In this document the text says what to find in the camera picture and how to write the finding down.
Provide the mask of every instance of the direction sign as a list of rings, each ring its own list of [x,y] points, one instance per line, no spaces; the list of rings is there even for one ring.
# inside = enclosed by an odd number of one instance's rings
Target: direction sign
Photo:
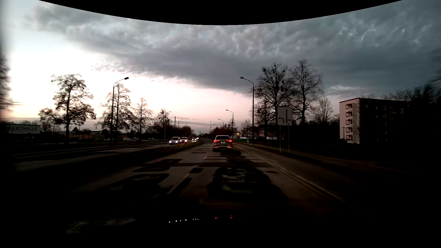
[[[292,126],[292,108],[277,107],[277,125]]]

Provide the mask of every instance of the lamp post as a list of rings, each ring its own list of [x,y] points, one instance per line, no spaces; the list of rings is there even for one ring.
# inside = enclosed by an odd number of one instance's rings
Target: lamp post
[[[232,123],[231,123],[231,134],[232,134],[232,136],[234,135],[233,134],[233,132],[234,132],[234,113],[233,113],[233,119],[232,119]]]
[[[254,83],[244,77],[240,77],[241,79],[245,79],[246,81],[250,82],[253,84],[253,127],[251,128],[251,131],[253,132],[253,145],[254,145]]]
[[[171,113],[171,111],[170,112],[164,112],[164,110],[162,111],[162,120],[164,122],[164,141],[165,141],[165,117],[164,117],[164,114],[166,114],[166,113]]]
[[[127,80],[129,79],[129,77],[125,77],[123,79],[120,79],[116,82],[113,83],[113,89],[112,89],[112,115],[110,116],[110,147],[112,146],[112,138],[113,138],[113,100],[115,97],[115,83],[122,81],[122,80]]]

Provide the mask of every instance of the silver suv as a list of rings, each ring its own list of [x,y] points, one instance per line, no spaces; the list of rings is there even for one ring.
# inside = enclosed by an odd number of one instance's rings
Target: silver suv
[[[170,141],[168,142],[168,144],[171,146],[171,145],[175,145],[175,144],[177,144],[177,145],[179,145],[179,144],[181,144],[181,138],[180,137],[172,137],[171,139],[170,139]]]
[[[233,150],[233,140],[228,135],[218,135],[213,141],[213,151],[218,149]]]

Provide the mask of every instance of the white car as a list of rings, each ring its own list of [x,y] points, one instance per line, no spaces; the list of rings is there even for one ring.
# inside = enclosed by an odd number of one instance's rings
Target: white car
[[[172,137],[168,144],[171,145],[179,145],[181,144],[181,138],[180,137]]]

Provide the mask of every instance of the gray cloud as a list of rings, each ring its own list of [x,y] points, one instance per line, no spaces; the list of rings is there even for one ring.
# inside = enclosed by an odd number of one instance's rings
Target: gray cloud
[[[441,44],[440,10],[437,0],[403,0],[293,22],[201,26],[41,5],[24,22],[108,55],[93,65],[97,71],[188,79],[197,87],[246,93],[250,85],[240,76],[254,80],[261,66],[308,59],[323,73],[326,94],[344,98],[430,79],[430,52]]]

